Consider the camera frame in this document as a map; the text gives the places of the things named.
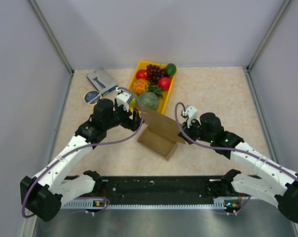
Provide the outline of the brown cardboard box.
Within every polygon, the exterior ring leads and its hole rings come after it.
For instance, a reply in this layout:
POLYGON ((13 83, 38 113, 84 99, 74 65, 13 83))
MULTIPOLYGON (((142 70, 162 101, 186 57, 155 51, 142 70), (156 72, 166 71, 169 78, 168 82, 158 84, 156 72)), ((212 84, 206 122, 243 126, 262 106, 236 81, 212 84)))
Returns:
POLYGON ((179 136, 176 121, 148 107, 143 107, 143 117, 147 127, 139 136, 138 143, 165 160, 170 160, 178 144, 185 144, 185 140, 179 136))

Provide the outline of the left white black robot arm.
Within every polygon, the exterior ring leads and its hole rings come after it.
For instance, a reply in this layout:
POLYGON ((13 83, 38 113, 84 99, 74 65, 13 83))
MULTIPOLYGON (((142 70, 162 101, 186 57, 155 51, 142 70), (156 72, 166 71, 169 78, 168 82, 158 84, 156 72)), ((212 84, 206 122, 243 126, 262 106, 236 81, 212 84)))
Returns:
POLYGON ((94 172, 78 176, 65 182, 70 171, 96 147, 114 145, 134 137, 144 124, 144 108, 130 110, 128 99, 122 95, 112 101, 101 99, 93 108, 93 113, 83 122, 65 148, 41 171, 33 177, 25 176, 20 182, 21 214, 28 219, 33 216, 48 222, 61 206, 90 193, 97 196, 103 185, 93 177, 94 172), (121 126, 132 134, 117 141, 104 142, 108 130, 121 126))

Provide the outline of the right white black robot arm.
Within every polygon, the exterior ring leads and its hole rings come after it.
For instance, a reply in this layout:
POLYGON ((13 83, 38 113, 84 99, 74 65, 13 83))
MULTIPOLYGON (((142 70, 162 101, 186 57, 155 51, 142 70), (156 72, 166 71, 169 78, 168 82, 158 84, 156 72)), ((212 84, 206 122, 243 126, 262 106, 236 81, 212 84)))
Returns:
POLYGON ((207 149, 250 169, 256 177, 238 170, 228 171, 222 178, 221 189, 226 195, 247 194, 275 206, 283 216, 298 224, 298 172, 262 155, 240 136, 224 130, 214 113, 200 117, 193 108, 182 111, 185 122, 179 136, 188 144, 207 142, 207 149))

